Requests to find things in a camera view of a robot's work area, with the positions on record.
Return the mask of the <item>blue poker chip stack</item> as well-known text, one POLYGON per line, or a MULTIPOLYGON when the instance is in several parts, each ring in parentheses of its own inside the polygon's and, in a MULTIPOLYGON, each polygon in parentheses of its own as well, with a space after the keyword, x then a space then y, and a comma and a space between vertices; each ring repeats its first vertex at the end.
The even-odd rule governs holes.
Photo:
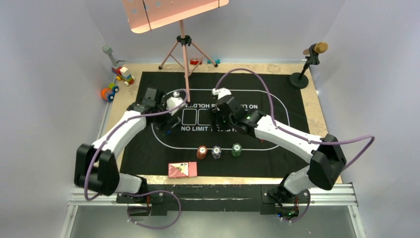
POLYGON ((221 148, 219 146, 214 146, 211 150, 211 155, 214 159, 219 159, 221 157, 221 148))

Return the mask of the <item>red poker chip stack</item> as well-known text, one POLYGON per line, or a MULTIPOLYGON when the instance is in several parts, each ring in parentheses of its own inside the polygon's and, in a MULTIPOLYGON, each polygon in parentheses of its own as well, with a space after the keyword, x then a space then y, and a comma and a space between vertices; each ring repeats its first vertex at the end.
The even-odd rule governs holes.
POLYGON ((206 157, 206 155, 207 155, 207 147, 206 146, 200 146, 198 149, 197 149, 197 152, 196 152, 196 156, 197 156, 197 158, 199 159, 199 160, 202 160, 202 159, 204 159, 205 157, 206 157))

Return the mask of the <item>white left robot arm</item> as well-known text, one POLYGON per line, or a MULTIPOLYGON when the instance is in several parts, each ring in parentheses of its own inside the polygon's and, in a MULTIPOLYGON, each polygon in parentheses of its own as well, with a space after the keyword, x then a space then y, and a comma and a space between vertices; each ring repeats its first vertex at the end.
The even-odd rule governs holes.
POLYGON ((176 114, 187 105, 185 97, 175 91, 172 96, 155 88, 148 88, 143 98, 130 104, 105 135, 92 144, 81 144, 76 152, 74 183, 84 189, 85 199, 91 201, 100 195, 127 194, 141 203, 148 196, 147 180, 141 176, 121 173, 117 159, 123 149, 142 130, 155 123, 168 134, 179 123, 176 114))

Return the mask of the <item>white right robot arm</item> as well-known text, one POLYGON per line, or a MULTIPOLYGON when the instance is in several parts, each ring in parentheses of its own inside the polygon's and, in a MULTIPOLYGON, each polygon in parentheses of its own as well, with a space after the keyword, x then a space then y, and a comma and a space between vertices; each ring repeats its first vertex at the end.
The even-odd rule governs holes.
POLYGON ((298 193, 312 187, 332 190, 346 165, 346 158, 336 144, 335 136, 307 134, 259 110, 246 110, 226 88, 213 89, 211 93, 217 99, 215 106, 209 109, 213 131, 233 129, 240 134, 276 144, 308 163, 308 166, 290 172, 283 178, 278 187, 281 200, 289 202, 298 193))

